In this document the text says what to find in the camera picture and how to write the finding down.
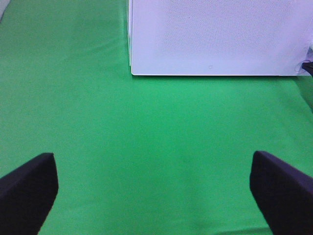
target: green fabric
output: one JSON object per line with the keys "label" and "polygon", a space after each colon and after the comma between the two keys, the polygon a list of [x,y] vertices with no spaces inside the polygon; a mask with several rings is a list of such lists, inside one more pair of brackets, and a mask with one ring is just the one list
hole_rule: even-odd
{"label": "green fabric", "polygon": [[0,23],[0,174],[54,152],[40,235],[269,235],[249,191],[266,150],[313,175],[289,77],[133,77],[124,0],[12,0]]}

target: black foam pad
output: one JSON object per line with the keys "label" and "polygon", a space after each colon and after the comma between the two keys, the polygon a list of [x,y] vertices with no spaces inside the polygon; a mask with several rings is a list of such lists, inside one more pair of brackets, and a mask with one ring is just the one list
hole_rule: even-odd
{"label": "black foam pad", "polygon": [[254,199],[274,235],[313,235],[313,179],[263,151],[254,153]]}
{"label": "black foam pad", "polygon": [[0,179],[0,235],[36,235],[58,193],[54,156],[43,153]]}

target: green floor covering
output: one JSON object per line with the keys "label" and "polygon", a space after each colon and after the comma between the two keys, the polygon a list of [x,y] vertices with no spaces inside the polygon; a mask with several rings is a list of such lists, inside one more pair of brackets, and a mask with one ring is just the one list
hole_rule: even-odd
{"label": "green floor covering", "polygon": [[291,77],[134,77],[124,0],[12,0],[0,23],[0,175],[54,152],[40,235],[269,235],[266,150],[313,175]]}

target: white box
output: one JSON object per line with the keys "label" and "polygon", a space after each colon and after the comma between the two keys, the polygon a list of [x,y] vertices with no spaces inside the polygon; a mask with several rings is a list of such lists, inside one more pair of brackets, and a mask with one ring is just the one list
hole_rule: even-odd
{"label": "white box", "polygon": [[130,0],[135,75],[298,75],[312,0]]}

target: perforated white surface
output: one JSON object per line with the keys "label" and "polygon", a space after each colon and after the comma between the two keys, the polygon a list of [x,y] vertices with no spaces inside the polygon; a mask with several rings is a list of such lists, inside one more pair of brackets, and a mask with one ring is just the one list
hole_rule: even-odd
{"label": "perforated white surface", "polygon": [[297,75],[312,0],[130,0],[133,74]]}

